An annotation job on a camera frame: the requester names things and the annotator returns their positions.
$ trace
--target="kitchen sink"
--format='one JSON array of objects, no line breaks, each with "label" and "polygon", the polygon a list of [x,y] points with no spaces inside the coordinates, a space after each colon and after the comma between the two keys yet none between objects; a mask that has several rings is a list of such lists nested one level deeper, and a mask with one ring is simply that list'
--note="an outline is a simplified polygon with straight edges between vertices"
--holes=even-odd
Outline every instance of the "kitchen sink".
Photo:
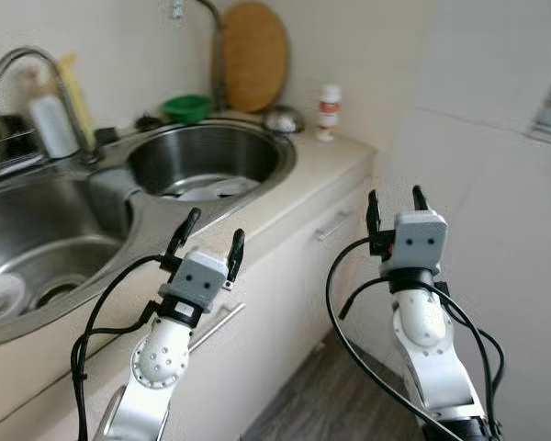
[{"label": "kitchen sink", "polygon": [[148,193],[198,201],[242,196],[273,176],[284,158],[282,145],[266,133],[219,124],[161,133],[127,164]]},{"label": "kitchen sink", "polygon": [[[226,119],[133,135],[102,154],[90,166],[72,156],[0,180],[0,276],[23,279],[28,293],[19,316],[0,320],[0,344],[60,319],[128,264],[162,253],[193,207],[202,211],[196,234],[296,163],[289,139]],[[0,301],[0,314],[11,306]]]},{"label": "kitchen sink", "polygon": [[103,228],[85,180],[46,178],[0,191],[0,275],[23,279],[26,312],[82,285],[123,239]]}]

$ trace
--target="cabinet door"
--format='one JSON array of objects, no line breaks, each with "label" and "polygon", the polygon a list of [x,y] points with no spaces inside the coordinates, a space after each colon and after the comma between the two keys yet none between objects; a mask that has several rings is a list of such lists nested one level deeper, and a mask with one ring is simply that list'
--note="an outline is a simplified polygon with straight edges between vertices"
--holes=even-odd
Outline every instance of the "cabinet door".
[{"label": "cabinet door", "polygon": [[239,276],[231,296],[246,308],[192,355],[163,440],[238,439],[276,395],[273,285],[272,254]]},{"label": "cabinet door", "polygon": [[[364,222],[364,203],[366,192],[359,187],[275,252],[275,375],[280,386],[332,328],[325,304],[326,278],[342,249],[363,237],[360,225]],[[337,289],[343,285],[341,273],[346,270],[342,268],[336,276]]]}]

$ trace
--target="small bottle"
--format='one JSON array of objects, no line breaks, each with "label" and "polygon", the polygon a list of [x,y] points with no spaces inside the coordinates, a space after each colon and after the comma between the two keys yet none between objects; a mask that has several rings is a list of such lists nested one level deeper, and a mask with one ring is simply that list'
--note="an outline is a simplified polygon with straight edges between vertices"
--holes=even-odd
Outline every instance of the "small bottle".
[{"label": "small bottle", "polygon": [[316,137],[319,141],[334,140],[333,131],[339,123],[341,87],[324,85],[320,92],[319,118]]},{"label": "small bottle", "polygon": [[49,88],[39,84],[39,72],[28,72],[31,80],[31,99],[28,110],[40,139],[51,159],[65,158],[79,150],[69,117],[58,97]]}]

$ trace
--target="green bowl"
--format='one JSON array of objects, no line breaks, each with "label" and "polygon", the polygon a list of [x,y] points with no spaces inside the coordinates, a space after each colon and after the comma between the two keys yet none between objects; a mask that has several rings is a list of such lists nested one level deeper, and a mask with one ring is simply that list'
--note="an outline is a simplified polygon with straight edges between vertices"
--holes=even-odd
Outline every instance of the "green bowl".
[{"label": "green bowl", "polygon": [[194,124],[208,117],[210,98],[201,95],[184,95],[162,104],[165,115],[176,122]]}]

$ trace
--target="cabinet handle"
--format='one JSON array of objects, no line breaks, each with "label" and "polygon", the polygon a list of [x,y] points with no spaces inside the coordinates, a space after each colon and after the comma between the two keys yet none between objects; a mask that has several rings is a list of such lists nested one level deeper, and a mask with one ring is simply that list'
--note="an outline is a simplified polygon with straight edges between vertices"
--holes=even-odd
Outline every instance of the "cabinet handle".
[{"label": "cabinet handle", "polygon": [[210,331],[202,335],[200,338],[196,339],[189,347],[190,354],[196,351],[202,344],[204,344],[212,335],[214,335],[220,328],[222,328],[225,324],[230,322],[235,315],[237,315],[239,312],[245,309],[244,303],[239,303],[233,310],[227,310],[229,311],[229,315],[227,315],[224,319],[222,319],[220,322],[215,324]]},{"label": "cabinet handle", "polygon": [[319,228],[316,231],[316,240],[319,242],[326,241],[331,234],[339,230],[343,226],[343,224],[347,222],[352,214],[352,211],[339,211],[334,220],[334,223],[329,228]]}]

